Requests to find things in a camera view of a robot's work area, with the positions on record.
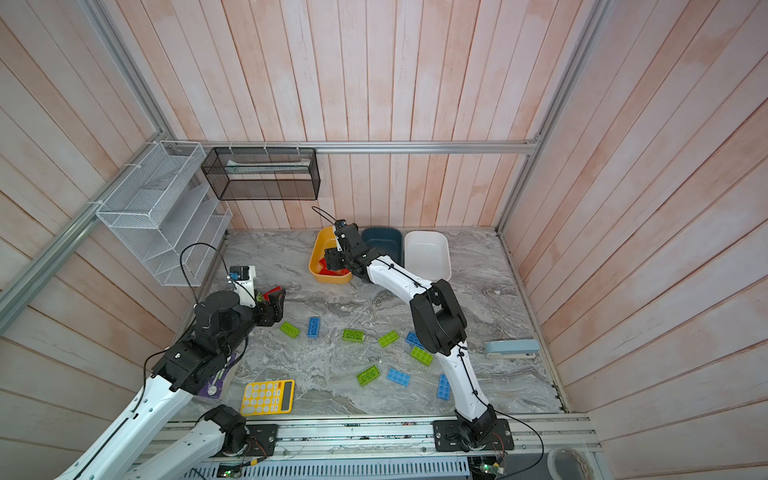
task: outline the gray marble surface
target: gray marble surface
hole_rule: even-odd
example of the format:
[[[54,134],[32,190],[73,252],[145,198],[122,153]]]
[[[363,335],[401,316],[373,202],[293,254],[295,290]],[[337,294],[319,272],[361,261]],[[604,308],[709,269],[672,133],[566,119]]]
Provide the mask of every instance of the gray marble surface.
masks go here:
[[[509,413],[557,412],[560,401],[540,358],[486,359],[485,342],[534,338],[531,320],[491,230],[441,230],[452,262],[450,283],[467,317],[472,365],[483,392]],[[256,328],[221,401],[240,410],[249,382],[295,379],[291,415],[441,415],[453,412],[453,393],[437,399],[441,368],[426,367],[411,356],[404,339],[413,331],[410,308],[380,286],[353,278],[346,285],[316,282],[307,269],[316,230],[236,232],[224,244],[227,264],[255,265],[261,292],[275,285],[286,289],[285,320],[301,329],[292,339],[279,330]],[[211,291],[224,287],[218,276]],[[311,316],[321,317],[320,337],[308,339]],[[361,329],[365,342],[341,340],[345,328]],[[392,330],[400,339],[383,349],[377,339]],[[356,375],[376,365],[382,375],[360,387]],[[406,388],[386,378],[389,367],[411,375]],[[176,419],[196,419],[217,402],[195,397]]]

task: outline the wooden wall panel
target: wooden wall panel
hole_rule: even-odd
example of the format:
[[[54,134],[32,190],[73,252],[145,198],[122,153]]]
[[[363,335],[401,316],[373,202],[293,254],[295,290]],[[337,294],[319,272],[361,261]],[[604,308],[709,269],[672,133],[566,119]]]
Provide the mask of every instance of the wooden wall panel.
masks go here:
[[[190,26],[205,21],[185,13]],[[194,40],[197,60],[218,58],[210,38]],[[220,73],[203,78],[226,82]],[[0,5],[0,83],[6,289],[155,130],[77,2]],[[51,478],[79,456],[141,386],[144,359],[173,339],[188,295],[99,227],[0,339],[0,468]]]
[[[534,136],[594,0],[105,3],[181,139],[449,141]],[[361,226],[491,226],[517,160],[323,156],[324,208]],[[235,204],[237,226],[320,226],[319,202]]]
[[[768,465],[767,22],[616,4],[505,231],[616,478]]]

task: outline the white wire basket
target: white wire basket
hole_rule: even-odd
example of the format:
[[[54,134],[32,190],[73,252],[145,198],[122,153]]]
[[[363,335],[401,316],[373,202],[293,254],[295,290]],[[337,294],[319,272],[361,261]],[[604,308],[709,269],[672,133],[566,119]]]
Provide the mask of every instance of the white wire basket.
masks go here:
[[[195,142],[163,141],[150,149],[99,208],[99,219],[165,286],[186,286],[179,258],[197,242],[215,247],[232,218],[229,206],[208,198],[210,186],[190,186],[204,159]],[[200,286],[214,251],[204,245],[184,254],[184,273]]]
[[[160,228],[204,159],[197,142],[158,142],[107,197],[99,220],[110,228]]]

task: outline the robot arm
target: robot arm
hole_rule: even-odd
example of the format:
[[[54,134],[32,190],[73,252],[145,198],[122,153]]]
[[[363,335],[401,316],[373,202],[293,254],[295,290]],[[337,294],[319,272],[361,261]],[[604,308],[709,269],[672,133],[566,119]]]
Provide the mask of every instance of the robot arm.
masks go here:
[[[348,269],[355,276],[381,285],[411,306],[419,341],[435,354],[454,392],[459,432],[467,449],[485,444],[496,422],[496,414],[480,386],[469,361],[466,343],[467,320],[451,285],[431,282],[408,272],[392,258],[362,241],[354,223],[334,223],[337,248],[326,250],[330,270]]]
[[[198,303],[195,321],[165,350],[144,388],[58,478],[177,478],[220,450],[225,455],[244,451],[249,435],[245,418],[221,405],[207,412],[184,439],[126,473],[163,425],[227,366],[231,353],[255,326],[272,326],[283,318],[284,290],[278,288],[257,298],[264,301],[244,306],[237,293],[223,290]]]

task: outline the white bowl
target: white bowl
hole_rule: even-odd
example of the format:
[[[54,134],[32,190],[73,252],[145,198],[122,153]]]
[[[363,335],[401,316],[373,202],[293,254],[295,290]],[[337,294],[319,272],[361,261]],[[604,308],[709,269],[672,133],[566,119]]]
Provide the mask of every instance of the white bowl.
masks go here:
[[[406,270],[436,282],[451,279],[448,239],[440,232],[415,230],[405,239]]]

